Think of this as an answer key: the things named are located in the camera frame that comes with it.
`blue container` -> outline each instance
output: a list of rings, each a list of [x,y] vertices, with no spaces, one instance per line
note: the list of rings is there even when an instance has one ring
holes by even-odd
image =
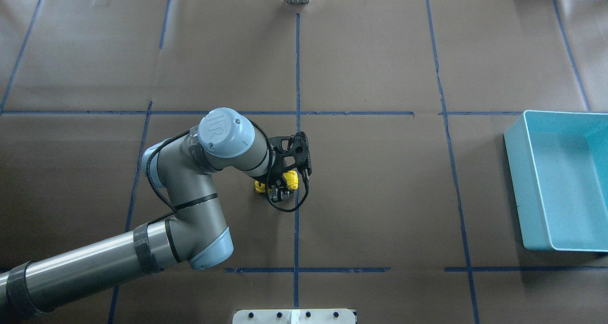
[[[608,252],[608,114],[526,110],[504,142],[523,245]]]

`white mounting plate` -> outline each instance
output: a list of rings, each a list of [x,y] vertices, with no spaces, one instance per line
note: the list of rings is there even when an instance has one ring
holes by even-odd
[[[257,309],[239,310],[232,324],[356,324],[356,311],[349,309]]]

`table surface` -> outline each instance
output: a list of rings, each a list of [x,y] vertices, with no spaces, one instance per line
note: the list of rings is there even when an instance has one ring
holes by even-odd
[[[226,169],[230,259],[33,322],[346,307],[361,323],[603,323],[606,255],[523,247],[503,133],[526,109],[608,112],[607,15],[571,0],[0,0],[0,266],[165,213],[143,150],[226,106],[270,136],[308,134],[302,209],[279,213]]]

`electrical cable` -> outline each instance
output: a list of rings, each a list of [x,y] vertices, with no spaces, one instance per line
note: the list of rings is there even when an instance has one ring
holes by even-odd
[[[268,201],[268,203],[270,205],[272,205],[272,207],[274,209],[277,209],[278,211],[282,211],[284,213],[292,213],[297,209],[300,209],[301,205],[304,204],[304,201],[306,200],[306,198],[308,197],[308,191],[310,190],[310,185],[308,182],[308,176],[307,175],[302,175],[302,181],[304,181],[304,196],[302,197],[302,199],[299,201],[299,203],[297,205],[295,205],[295,207],[293,207],[293,209],[283,209],[281,207],[278,207],[277,205],[274,204],[274,202],[270,199],[270,195],[268,194],[268,183],[270,182],[270,170],[272,168],[272,163],[274,161],[274,149],[272,148],[272,145],[270,144],[270,140],[268,140],[268,136],[266,135],[266,133],[264,132],[263,129],[261,129],[261,127],[259,125],[257,125],[254,121],[249,120],[249,122],[251,122],[252,125],[254,125],[254,127],[260,131],[260,133],[262,134],[262,136],[264,136],[264,140],[266,141],[266,144],[268,146],[268,152],[271,153],[268,157],[268,166],[266,167],[266,183],[264,184],[264,193],[266,194],[266,200]]]
[[[146,161],[146,178],[148,179],[148,183],[152,187],[152,191],[154,191],[156,196],[158,198],[160,198],[162,200],[162,202],[165,203],[167,205],[167,207],[169,207],[171,209],[170,213],[163,215],[163,217],[155,219],[154,221],[150,222],[151,224],[156,223],[159,220],[165,219],[165,218],[171,216],[172,214],[178,213],[178,210],[175,209],[173,204],[171,204],[171,201],[169,201],[169,199],[165,198],[165,196],[163,196],[163,194],[161,194],[161,192],[158,190],[156,185],[154,185],[154,181],[152,180],[152,175],[150,174],[150,164],[152,163],[152,159],[154,158],[154,156],[156,156],[161,151],[161,149],[166,147],[168,144],[170,144],[171,142],[174,142],[175,140],[178,140],[179,138],[181,138],[183,136],[188,135],[189,133],[190,133],[190,130],[185,131],[178,136],[174,136],[173,138],[170,138],[169,140],[166,140],[160,146],[158,146],[158,148],[156,148],[156,149],[154,149],[154,151],[152,151],[152,153],[148,157],[148,161]]]

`yellow toy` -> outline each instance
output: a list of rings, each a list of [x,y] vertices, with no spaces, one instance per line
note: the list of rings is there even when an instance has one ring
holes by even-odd
[[[295,191],[298,189],[299,178],[298,178],[298,173],[295,172],[295,170],[291,170],[291,171],[287,171],[287,172],[283,173],[283,177],[285,178],[285,181],[287,181],[287,187],[289,187],[290,190]],[[256,181],[255,186],[256,186],[256,192],[264,193],[266,186],[263,183]]]

